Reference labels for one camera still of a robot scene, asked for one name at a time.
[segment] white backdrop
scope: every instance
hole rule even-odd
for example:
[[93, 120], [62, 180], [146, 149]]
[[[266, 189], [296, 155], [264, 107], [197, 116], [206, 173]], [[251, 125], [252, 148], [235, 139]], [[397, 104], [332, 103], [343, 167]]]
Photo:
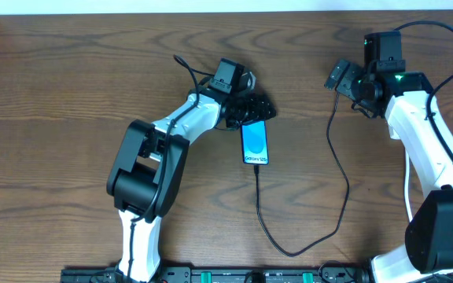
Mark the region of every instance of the white backdrop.
[[453, 9], [453, 0], [0, 0], [0, 15]]

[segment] brown wood grain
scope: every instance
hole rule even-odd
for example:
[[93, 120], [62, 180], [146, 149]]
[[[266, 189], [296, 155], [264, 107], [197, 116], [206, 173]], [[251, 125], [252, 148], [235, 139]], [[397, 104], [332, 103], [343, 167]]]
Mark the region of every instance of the brown wood grain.
[[[338, 58], [363, 61], [363, 36], [453, 12], [138, 14], [0, 17], [0, 282], [54, 282], [67, 266], [106, 266], [122, 234], [105, 182], [133, 119], [179, 107], [192, 87], [172, 54], [213, 72], [249, 66], [276, 102], [261, 169], [268, 228], [290, 251], [336, 225], [345, 184], [326, 143]], [[409, 70], [436, 85], [453, 72], [453, 37], [403, 31]], [[453, 82], [438, 95], [453, 132]], [[403, 243], [403, 146], [384, 120], [342, 98], [331, 139], [351, 181], [337, 235], [297, 258], [280, 255], [256, 219], [252, 167], [239, 133], [211, 131], [190, 148], [180, 194], [164, 218], [164, 259], [197, 266], [318, 266]], [[422, 202], [413, 178], [412, 206]]]

